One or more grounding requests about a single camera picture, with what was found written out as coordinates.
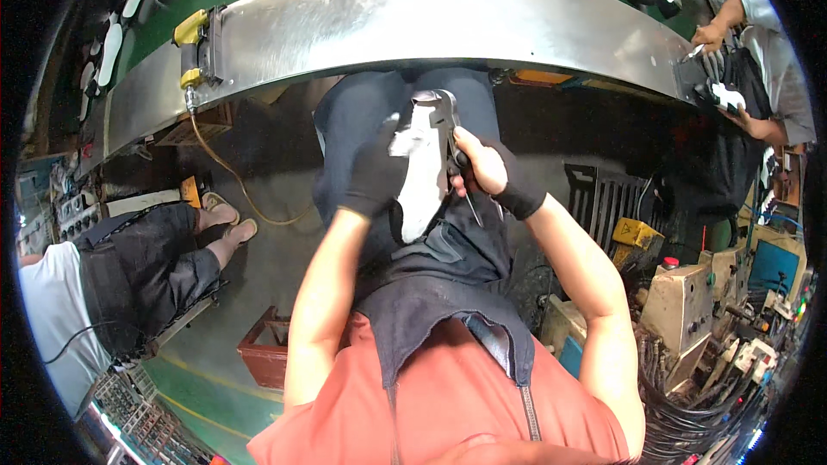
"orange shirt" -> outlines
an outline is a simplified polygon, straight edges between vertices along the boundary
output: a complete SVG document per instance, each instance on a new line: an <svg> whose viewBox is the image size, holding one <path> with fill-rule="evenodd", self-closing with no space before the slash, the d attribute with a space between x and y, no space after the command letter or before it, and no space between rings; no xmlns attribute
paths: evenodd
<svg viewBox="0 0 827 465"><path fill-rule="evenodd" d="M350 346L315 401L295 406L247 449L261 465L390 463L393 426L367 317L351 316ZM606 461L628 458L623 430L535 339L531 392L543 442ZM475 434L529 440L519 389L459 319L438 324L397 379L399 457L404 465L440 456Z"/></svg>

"cardboard box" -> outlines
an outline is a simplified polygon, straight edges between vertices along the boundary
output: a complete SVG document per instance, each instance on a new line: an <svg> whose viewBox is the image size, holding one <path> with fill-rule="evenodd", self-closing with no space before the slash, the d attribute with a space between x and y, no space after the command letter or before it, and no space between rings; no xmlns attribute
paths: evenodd
<svg viewBox="0 0 827 465"><path fill-rule="evenodd" d="M216 135L224 133L233 128L233 111L230 103L223 103L215 108L198 112L195 115L195 122L199 125L199 132L204 140L210 140ZM181 114L178 123L171 131L161 134L159 146L197 146L199 140L195 136L190 121L190 114Z"/></svg>

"yellow floor line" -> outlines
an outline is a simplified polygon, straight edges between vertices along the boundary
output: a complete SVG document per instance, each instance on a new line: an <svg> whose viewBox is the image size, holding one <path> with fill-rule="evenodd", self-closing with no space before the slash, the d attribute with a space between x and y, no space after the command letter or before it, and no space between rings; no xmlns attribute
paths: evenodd
<svg viewBox="0 0 827 465"><path fill-rule="evenodd" d="M177 407L177 408L179 408L179 409L182 409L182 410L186 411L187 413L189 413L190 415L194 416L194 417L195 417L195 418L197 418L197 419L201 419L201 420L203 420L204 422L207 422L208 424L212 424L212 425L216 426L216 427L217 427L217 428L219 428L219 429L224 429L224 430L225 430L225 431L227 431L228 433L230 433L230 434L234 434L235 436L240 436L240 437L245 438L245 439L248 439L248 440L251 440L251 439L252 439L252 437L251 437L251 436L247 436L246 434L241 433L241 432L239 432L239 431L236 431L235 429L230 429L230 428L226 427L225 425L221 425L221 424L219 424L218 422L216 422L215 420L213 420L213 419L211 419L211 418L207 418L206 416L201 415L200 413L196 413L195 411L192 411L190 408L188 408L188 407L186 407L186 406L181 406L181 404L179 404L176 400L172 400L171 398L169 398L168 396L164 395L164 394L163 394L163 393L161 393L160 391L158 392L158 395L159 395L160 397L163 397L163 398L164 398L164 400L166 400L167 402L169 402L171 405L173 405L173 406L175 406L175 407Z"/></svg>
<svg viewBox="0 0 827 465"><path fill-rule="evenodd" d="M262 399L272 400L273 402L281 402L284 403L284 397L280 393L275 393L274 391L262 391L256 388L246 387L241 384L236 384L233 381L229 381L227 379L223 379L222 377L215 377L210 375L206 372L202 372L196 368L189 366L187 363L184 363L180 359L176 359L175 357L169 356L165 353L159 353L158 356L167 361L169 364L173 364L176 367L179 367L187 372L190 372L192 375L197 375L199 377L203 377L208 381L216 382L222 386L227 388L233 388L233 390L238 390L241 393L246 393L247 395L252 395L254 397L259 397Z"/></svg>

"electrical wire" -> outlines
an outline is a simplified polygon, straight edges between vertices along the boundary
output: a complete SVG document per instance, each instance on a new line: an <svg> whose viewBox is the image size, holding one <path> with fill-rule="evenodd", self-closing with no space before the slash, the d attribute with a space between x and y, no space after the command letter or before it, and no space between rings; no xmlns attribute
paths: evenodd
<svg viewBox="0 0 827 465"><path fill-rule="evenodd" d="M638 221L643 221L640 219L640 204L644 200L644 196L646 195L646 191L649 190L649 186L652 184L652 179L655 178L655 175L651 175L648 180L646 180L646 185L644 185L644 189L640 191L640 197L637 199L637 205L634 207L634 218Z"/></svg>
<svg viewBox="0 0 827 465"><path fill-rule="evenodd" d="M743 206L745 206L745 207L747 207L748 209L750 209L750 211L751 211L753 214L757 215L759 218L761 218L761 217L762 217L762 218L767 219L767 220L784 220L784 221L789 221L790 223L793 223L795 226L797 226L799 229L802 229L802 230L804 229L804 227L803 227L803 226L801 226L801 224L800 224L798 221L793 220L792 218L788 218L788 217L787 217L787 216L785 216L785 215L781 215L781 214L762 214L762 213L760 213L760 212L758 212L758 211L754 211L754 210L752 209L752 207L750 207L750 206L749 206L749 205L747 205L746 203L744 203L744 204L743 204Z"/></svg>
<svg viewBox="0 0 827 465"><path fill-rule="evenodd" d="M83 333L84 333L84 332L86 332L87 330L89 330L89 329L95 329L96 327L101 327L101 326L108 326L108 325L110 325L110 324L123 324L123 325L125 325L125 326L130 326L130 327L132 327L133 329L135 329L135 330L137 330L138 332L140 332L142 335L144 334L144 333L143 333L143 331L142 331L142 330L140 330L138 327L136 327L136 326L134 326L134 325L132 325L132 324L129 324L129 323L125 322L125 321L120 321L120 320L118 320L118 319L110 319L109 321L102 321L102 322L99 322L99 323L97 323L97 324L91 324L90 326L88 326L88 327L83 327L83 328L82 328L82 329L80 329L78 332L74 333L74 334L73 334L73 335L72 335L72 336L71 336L71 337L70 337L70 338L66 341L66 344L63 346L63 348L61 348L61 349L60 349L60 352L58 352L58 353L57 353L57 356L52 357L49 361L44 361L44 362L43 362L43 364L45 364L45 365L47 365L47 364L52 364L52 363L54 363L55 361L57 361L58 359L60 359L60 356L62 356L63 354L65 354L65 353L66 353L66 350L68 350L68 346L69 346L69 344L71 344L71 343L72 343L72 341L73 341L73 340L75 340L75 338L77 338L77 336L80 336L81 334L83 334Z"/></svg>
<svg viewBox="0 0 827 465"><path fill-rule="evenodd" d="M641 400L646 409L646 437L641 463L683 462L693 453L704 453L720 439L735 434L746 416L747 407L754 404L755 388L747 402L744 394L752 386L754 363L743 376L729 377L731 364L722 374L720 383L708 391L703 399L679 406L668 397L666 378L672 373L665 369L665 349L660 338L642 333L638 344L638 379ZM697 409L698 405L708 405Z"/></svg>
<svg viewBox="0 0 827 465"><path fill-rule="evenodd" d="M242 186L242 192L244 193L244 197L247 199L247 202L253 208L253 211L260 218L262 218L264 222L269 223L269 224L274 224L275 226L287 226L288 224L293 224L296 221L302 219L303 217L305 217L305 214L307 212L310 212L310 207L313 206L312 203L307 206L307 208L305 209L304 212L297 215L295 218L293 218L291 220L286 220L286 221L272 220L269 217L267 217L266 215L264 215L264 213L262 211L260 211L257 206L255 206L255 203L253 202L253 199L250 197L250 194L247 193L247 187L244 185L244 181L242 180L242 177L238 176L238 173L235 172L235 170L233 170L232 167L230 167L230 164L228 164L224 160L222 160L222 158L219 157L212 150L212 148L210 148L207 145L207 141L204 140L203 137L201 136L201 132L199 131L199 127L198 127L198 123L195 122L195 114L193 114L192 112L190 112L190 120L192 120L192 122L193 122L193 131L195 132L195 137L198 138L199 143L201 144L201 147L203 148L203 150L205 152L207 152L207 154L212 158L212 160L215 160L221 167L224 167L226 170L230 171L230 174L232 174L233 177L236 179L236 181L238 181L238 184L240 186Z"/></svg>

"conveyor belt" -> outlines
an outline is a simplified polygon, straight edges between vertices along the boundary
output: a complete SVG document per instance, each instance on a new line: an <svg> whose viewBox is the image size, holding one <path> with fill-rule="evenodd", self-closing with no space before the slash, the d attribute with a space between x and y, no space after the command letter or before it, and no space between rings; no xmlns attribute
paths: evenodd
<svg viewBox="0 0 827 465"><path fill-rule="evenodd" d="M690 100L673 67L688 41L617 0L239 0L223 15L223 83L209 107L275 82L411 62L570 71ZM184 112L180 49L164 44L98 101L94 165Z"/></svg>

